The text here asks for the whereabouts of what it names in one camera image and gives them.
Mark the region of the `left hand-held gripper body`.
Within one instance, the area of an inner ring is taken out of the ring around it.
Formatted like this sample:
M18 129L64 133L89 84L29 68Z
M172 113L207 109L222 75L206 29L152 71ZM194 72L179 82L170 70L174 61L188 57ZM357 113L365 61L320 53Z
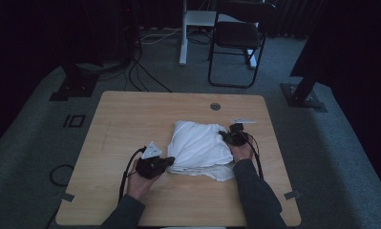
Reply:
M162 150L151 141L137 162L136 171L139 175L152 179L164 173L166 166L161 155Z

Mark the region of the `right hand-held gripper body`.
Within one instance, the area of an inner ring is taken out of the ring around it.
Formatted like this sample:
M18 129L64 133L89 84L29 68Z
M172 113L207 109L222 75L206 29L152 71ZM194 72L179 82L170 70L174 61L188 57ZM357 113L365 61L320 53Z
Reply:
M227 142L233 146L243 146L248 142L248 133L243 131L242 123L235 123L229 126Z

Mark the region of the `white desk frame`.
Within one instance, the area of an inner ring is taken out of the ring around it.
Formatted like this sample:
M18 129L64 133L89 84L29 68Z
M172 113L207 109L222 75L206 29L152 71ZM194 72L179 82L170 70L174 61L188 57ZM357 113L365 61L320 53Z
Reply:
M210 10L188 10L187 9L187 1L182 0L182 26L181 26L181 46L180 46L180 66L185 66L187 63L187 51L188 51L188 39L187 34L190 33L188 30L190 26L195 27L213 27L216 12ZM233 17L223 15L219 17L219 21L227 21L227 22L241 22ZM252 50L246 50L246 55L252 54ZM257 61L252 54L252 56L246 58L246 63L249 64L251 69L255 69L257 67Z

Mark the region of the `person's right hand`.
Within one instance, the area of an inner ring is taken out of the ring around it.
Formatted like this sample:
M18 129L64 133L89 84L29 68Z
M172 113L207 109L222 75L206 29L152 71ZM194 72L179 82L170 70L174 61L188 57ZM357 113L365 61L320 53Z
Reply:
M228 145L228 147L232 153L235 163L238 163L244 159L251 159L254 155L252 147L247 143L242 146Z

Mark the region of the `person's left hand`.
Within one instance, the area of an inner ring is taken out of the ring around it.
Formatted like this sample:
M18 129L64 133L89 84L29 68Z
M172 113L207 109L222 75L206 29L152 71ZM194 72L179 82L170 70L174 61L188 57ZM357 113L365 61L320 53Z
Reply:
M137 172L137 163L138 161L135 160L129 173L126 194L138 201L142 201L148 195L152 185L159 179L159 176L152 179L142 177Z

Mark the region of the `white garment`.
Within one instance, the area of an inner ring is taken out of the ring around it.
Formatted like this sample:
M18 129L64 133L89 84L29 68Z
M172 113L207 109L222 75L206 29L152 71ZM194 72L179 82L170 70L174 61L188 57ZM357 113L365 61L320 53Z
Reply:
M200 124L193 121L176 122L167 155L175 157L168 172L186 176L207 176L217 181L234 177L233 156L219 131L219 124Z

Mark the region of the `black folding chair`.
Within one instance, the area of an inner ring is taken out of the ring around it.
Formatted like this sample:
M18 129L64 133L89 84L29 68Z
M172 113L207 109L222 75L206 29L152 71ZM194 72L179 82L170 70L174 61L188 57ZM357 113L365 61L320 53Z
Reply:
M273 23L276 6L263 0L221 0L215 15L212 40L208 55L208 82L212 86L227 88L250 88L256 81L265 46L266 35ZM213 81L212 68L215 47L243 50L247 60L251 61L255 52L259 52L251 82L246 85L234 85Z

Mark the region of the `black slanted stand with base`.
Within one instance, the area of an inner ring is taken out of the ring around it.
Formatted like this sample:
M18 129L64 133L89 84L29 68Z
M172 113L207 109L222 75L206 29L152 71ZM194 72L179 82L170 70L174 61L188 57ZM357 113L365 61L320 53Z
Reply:
M326 113L328 110L313 91L317 76L305 76L299 84L282 83L280 85L286 103L289 107L310 108L316 113Z

